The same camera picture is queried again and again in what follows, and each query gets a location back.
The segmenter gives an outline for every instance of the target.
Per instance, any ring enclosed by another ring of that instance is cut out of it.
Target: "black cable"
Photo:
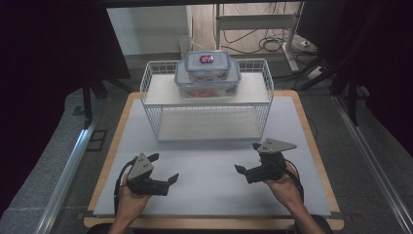
[[[271,5],[273,5],[273,3],[269,3],[268,6],[264,9],[264,12],[262,14],[264,14],[267,9],[268,9],[268,13],[271,13]]]
[[[234,49],[234,48],[232,48],[232,47],[227,47],[227,46],[221,46],[221,47],[222,47],[222,48],[229,49],[229,50],[236,51],[236,52],[238,52],[238,53],[240,53],[240,54],[246,54],[246,55],[255,54],[255,53],[257,53],[257,52],[262,51],[262,49],[263,49],[263,48],[260,48],[259,50],[254,51],[254,52],[242,52],[242,51],[239,51],[239,50]]]
[[[282,168],[282,167],[280,167],[280,165],[278,165],[278,164],[276,164],[276,163],[274,163],[274,162],[271,162],[271,161],[269,161],[269,160],[265,160],[265,159],[262,159],[262,158],[261,158],[261,162],[266,163],[266,164],[269,164],[269,165],[271,165],[271,166],[273,166],[273,167],[275,167],[275,168],[281,168],[282,171],[283,171],[285,174],[287,174],[287,175],[294,181],[295,185],[297,186],[298,192],[300,193],[301,201],[304,203],[304,187],[303,187],[303,185],[301,184],[300,175],[298,174],[298,170],[297,170],[297,168],[295,167],[295,165],[294,165],[293,163],[291,163],[291,161],[286,160],[286,159],[285,159],[285,161],[288,162],[288,163],[290,163],[290,164],[294,167],[295,172],[297,172],[297,175],[295,175],[294,173],[292,173],[292,172],[291,172],[289,169],[287,169],[287,168]]]
[[[234,4],[234,8],[235,8],[235,10],[237,10],[238,14],[241,14],[241,13],[240,13],[240,10],[238,10],[237,3]]]
[[[320,61],[321,61],[321,57],[316,57],[316,58],[314,58],[314,60],[312,60],[306,67],[304,67],[300,72],[297,72],[297,73],[294,73],[294,74],[291,74],[291,75],[273,76],[272,78],[273,78],[273,80],[276,79],[276,78],[277,78],[277,79],[280,79],[280,78],[289,78],[288,80],[297,78],[297,77],[301,76],[302,74],[304,74],[307,70],[309,70],[310,68],[312,68],[313,66],[315,66],[315,65],[316,65],[317,63],[319,63]],[[283,82],[283,81],[287,81],[287,80],[278,81],[278,82],[275,82],[274,84],[277,84],[277,83]]]
[[[275,39],[275,40],[278,40],[279,42],[280,42],[280,44],[283,44],[283,43],[285,43],[286,42],[286,40],[285,39],[283,39],[283,38],[280,38],[280,37],[278,37],[278,35],[279,34],[276,34],[275,32],[274,32],[274,29],[272,29],[272,31],[273,31],[273,36],[275,37],[275,38],[272,38],[272,36],[270,36],[269,38],[270,39]],[[309,52],[309,51],[303,51],[303,50],[300,50],[300,49],[298,49],[298,48],[296,48],[294,45],[290,45],[290,49],[291,49],[291,52],[294,54],[306,54],[306,55],[314,55],[314,56],[318,56],[319,55],[319,53],[317,52],[317,51],[313,51],[313,52]]]
[[[272,14],[275,14],[275,13],[276,13],[277,4],[278,4],[278,2],[276,2],[276,4],[274,5],[274,9],[273,9]]]
[[[228,39],[227,39],[227,34],[225,33],[225,30],[224,30],[224,38],[225,38],[225,41],[227,41],[229,44],[231,44],[231,43],[240,41],[241,39],[245,38],[246,36],[252,34],[252,33],[255,32],[255,31],[258,31],[258,29],[254,29],[254,30],[248,32],[246,35],[244,35],[244,36],[242,36],[242,37],[240,37],[240,38],[238,38],[238,39],[236,39],[236,40],[234,40],[234,41],[228,41]]]
[[[134,157],[131,161],[127,162],[127,164],[122,168],[121,173],[119,174],[118,179],[116,180],[115,191],[113,192],[113,204],[115,206],[115,216],[118,212],[118,205],[119,205],[119,188],[121,187],[122,176],[125,173],[125,170],[128,166],[132,166],[134,162],[136,162],[137,157]]]
[[[274,50],[270,50],[270,49],[265,47],[268,43],[277,43],[277,44],[279,44],[279,46]],[[262,49],[264,49],[268,52],[272,52],[272,53],[278,51],[282,47],[282,44],[280,43],[280,41],[278,41],[277,39],[268,38],[266,36],[258,42],[258,45],[259,45],[260,48],[262,48]]]

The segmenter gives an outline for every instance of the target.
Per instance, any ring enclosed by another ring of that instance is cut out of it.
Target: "white board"
[[[262,140],[270,137],[297,144],[284,151],[298,169],[305,205],[311,214],[330,215],[325,192],[291,97],[274,97]],[[151,177],[167,180],[179,173],[168,196],[153,196],[144,215],[289,215],[266,184],[248,184],[234,165],[247,169],[260,165],[252,141],[157,142],[140,99],[136,99],[109,177],[94,215],[114,214],[113,190],[121,169],[140,152],[160,153]]]

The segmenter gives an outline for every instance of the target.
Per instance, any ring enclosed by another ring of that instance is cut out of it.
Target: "wrist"
[[[131,221],[129,221],[126,218],[121,218],[117,216],[112,226],[110,227],[109,234],[126,233],[130,225]]]
[[[291,204],[287,207],[292,216],[307,215],[309,212],[303,203]]]

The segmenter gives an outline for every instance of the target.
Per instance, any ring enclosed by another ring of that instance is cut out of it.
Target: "floor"
[[[259,10],[263,11],[267,6],[263,5],[261,6],[263,8]],[[238,5],[237,8],[242,11],[243,7]],[[209,16],[209,14],[207,15],[208,11],[205,11],[206,18],[209,18],[207,17]],[[200,42],[197,39],[198,37],[195,36],[197,33],[199,32],[194,31],[196,42],[206,45],[208,42]],[[240,35],[227,34],[231,38],[238,38]],[[246,45],[256,45],[257,40],[261,38],[262,34],[257,35],[253,40],[251,39],[252,42],[240,40],[239,43],[244,43],[240,49],[253,50],[254,48]],[[301,38],[297,38],[296,43],[299,44]],[[238,47],[235,43],[232,43],[231,46]],[[244,57],[240,54],[232,54],[232,56]],[[306,72],[299,76],[291,76],[283,54],[263,53],[258,57],[269,62],[271,73],[275,77],[276,90],[289,90],[309,80]],[[313,59],[314,55],[300,55],[300,68],[304,69],[306,64]],[[145,63],[131,67],[132,79],[123,80],[123,82],[138,90],[143,64]],[[329,94],[328,87],[333,78],[326,79],[307,91],[298,92],[298,94],[341,209],[340,216],[345,220],[345,228],[335,233],[403,233],[394,216],[394,211],[364,160],[336,102]],[[100,169],[128,97],[127,92],[110,83],[105,83],[105,86],[109,91],[108,97],[105,100],[93,99],[94,106],[103,103],[100,111],[101,117],[94,128],[95,135],[90,140],[88,149],[82,157],[51,233],[86,233],[88,231],[88,228],[83,224],[83,218],[91,215],[87,208],[94,192],[94,185],[99,177]],[[339,98],[345,100],[346,93]],[[3,213],[0,220],[0,233],[33,233],[36,229],[82,131],[84,124],[82,106],[81,90],[67,97],[65,112],[51,141],[14,201]],[[357,103],[357,119],[359,129],[371,151],[375,154],[377,161],[408,210],[412,212],[413,184],[410,179],[413,176],[412,157],[371,115],[363,100]]]

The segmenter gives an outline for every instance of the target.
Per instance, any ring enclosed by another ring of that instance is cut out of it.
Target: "cable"
[[[127,169],[127,167],[132,166],[136,162],[136,159],[137,159],[137,157],[134,157],[131,161],[127,162],[127,164],[122,168],[118,179],[116,180],[115,191],[113,192],[113,204],[115,205],[115,216],[116,216],[116,212],[118,211],[119,188],[121,187],[122,176],[124,175],[125,170]]]
[[[266,34],[265,37],[258,42],[259,47],[265,49],[268,52],[278,51],[282,47],[282,44],[277,39],[271,39],[271,38],[266,37],[267,33],[265,33]],[[277,44],[279,44],[279,46],[275,50],[270,50],[270,49],[265,47],[268,43],[277,43]]]
[[[273,9],[272,14],[275,14],[275,13],[276,13],[277,4],[278,4],[278,2],[276,2],[276,4],[274,5],[274,9]]]
[[[272,78],[291,78],[294,79],[302,74],[304,74],[307,70],[309,70],[310,68],[312,68],[313,66],[315,66],[317,63],[319,63],[321,61],[321,57],[316,57],[314,58],[314,60],[312,60],[306,67],[304,67],[300,72],[291,74],[291,75],[284,75],[284,76],[273,76]]]
[[[273,3],[269,3],[268,6],[264,9],[264,12],[262,14],[264,14],[267,9],[268,9],[268,13],[271,13],[271,5],[273,5]]]
[[[240,10],[238,10],[237,3],[234,4],[234,8],[235,8],[235,10],[237,10],[238,14],[241,14]]]
[[[294,165],[293,163],[291,163],[291,161],[286,160],[286,159],[284,159],[284,160],[285,160],[286,162],[290,163],[290,164],[294,167],[295,172],[297,172],[297,175],[295,175],[294,173],[292,173],[292,172],[291,172],[289,169],[287,169],[287,168],[280,167],[278,164],[276,164],[276,163],[274,163],[274,162],[271,162],[271,161],[269,161],[269,160],[265,160],[265,159],[262,159],[262,158],[261,158],[261,162],[266,163],[266,164],[269,164],[269,165],[271,165],[272,167],[275,167],[275,168],[281,168],[282,171],[283,171],[285,174],[287,174],[287,175],[294,181],[295,185],[297,186],[298,192],[300,193],[301,201],[304,202],[304,187],[303,187],[303,185],[301,184],[300,175],[298,174],[298,170],[297,170],[297,168],[295,167],[295,165]]]
[[[228,39],[227,39],[227,34],[225,33],[225,31],[226,31],[226,30],[224,30],[224,38],[225,38],[225,41],[227,41],[229,44],[231,44],[231,43],[240,41],[241,39],[243,39],[243,38],[245,38],[246,36],[252,34],[253,32],[258,31],[258,29],[254,29],[254,30],[248,32],[246,35],[244,35],[244,36],[242,36],[242,37],[240,37],[240,38],[238,38],[238,39],[236,39],[236,40],[234,40],[234,41],[228,41]]]
[[[263,49],[263,48],[260,48],[259,50],[254,51],[254,52],[242,52],[242,51],[239,51],[239,50],[234,49],[234,48],[232,48],[232,47],[227,47],[227,46],[221,46],[221,47],[222,47],[222,48],[229,49],[229,50],[232,50],[232,51],[236,51],[236,52],[238,52],[238,53],[240,53],[240,54],[246,54],[246,55],[255,54],[255,53],[257,53],[257,52],[262,51],[262,49]]]

